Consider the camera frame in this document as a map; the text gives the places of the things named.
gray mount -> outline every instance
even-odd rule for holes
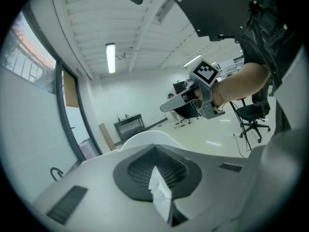
[[[191,106],[186,106],[186,109],[187,107],[188,109],[194,109],[197,116],[202,116],[206,119],[225,114],[225,112],[216,112],[211,103],[211,86],[216,81],[218,75],[219,71],[215,67],[203,59],[200,60],[189,73],[190,82],[187,89],[161,105],[160,110],[168,112],[190,103]],[[202,94],[202,104],[198,104],[198,99],[194,96],[194,90],[196,89],[199,89]],[[196,117],[194,113],[188,112],[187,114],[189,114],[189,117]]]

wooden board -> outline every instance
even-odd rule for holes
[[[102,134],[105,138],[105,141],[107,142],[110,150],[113,151],[114,149],[116,149],[116,146],[115,146],[114,142],[112,141],[112,138],[111,138],[110,134],[108,133],[104,123],[100,124],[99,127],[101,129],[101,132],[102,132]]]

glass door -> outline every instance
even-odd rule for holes
[[[82,117],[76,81],[73,75],[62,69],[62,95],[70,129],[85,159],[89,160],[99,156],[100,153],[96,150],[94,141],[90,138]]]

human arm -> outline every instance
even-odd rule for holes
[[[270,72],[263,65],[246,63],[237,74],[212,85],[212,100],[219,108],[226,102],[253,95],[265,85],[269,76]],[[201,98],[199,90],[196,96]]]

cable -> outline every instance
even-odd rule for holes
[[[235,115],[236,115],[236,117],[237,117],[239,123],[242,125],[242,126],[241,126],[241,129],[242,129],[243,135],[245,136],[246,143],[248,143],[249,149],[252,150],[252,149],[251,149],[251,145],[250,145],[249,140],[248,140],[248,137],[247,137],[247,132],[246,132],[245,129],[244,129],[243,119],[240,118],[240,117],[238,116],[238,114],[236,113],[236,111],[234,111],[234,112],[235,112]]]
[[[236,139],[237,146],[238,146],[238,151],[239,151],[240,155],[242,156],[242,158],[244,158],[244,157],[243,157],[243,155],[242,155],[242,154],[241,154],[241,152],[240,152],[240,148],[239,148],[239,144],[238,144],[237,137],[235,136],[235,134],[233,134],[233,136],[234,136],[234,137],[235,137],[235,139]]]
[[[265,57],[265,54],[263,53],[263,51],[259,48],[259,46],[252,40],[250,39],[248,36],[244,35],[242,37],[243,39],[249,41],[251,43],[251,45],[260,53],[261,57],[263,58],[265,64],[270,68],[270,72],[272,73],[271,71],[271,66],[270,66],[270,63],[274,65],[275,67],[275,70],[278,72],[278,66],[276,65],[273,57],[271,55],[269,55],[271,58],[272,58],[272,61],[269,61],[266,57]],[[276,75],[273,75],[272,73],[272,77],[274,78],[274,81],[275,81],[275,84],[277,87],[280,86],[280,81],[277,79],[277,76]]]
[[[221,110],[219,110],[219,108],[218,108],[218,111],[219,111],[219,112],[223,112],[223,108],[224,108],[225,104],[226,104],[226,103],[223,104],[223,107],[221,108]]]

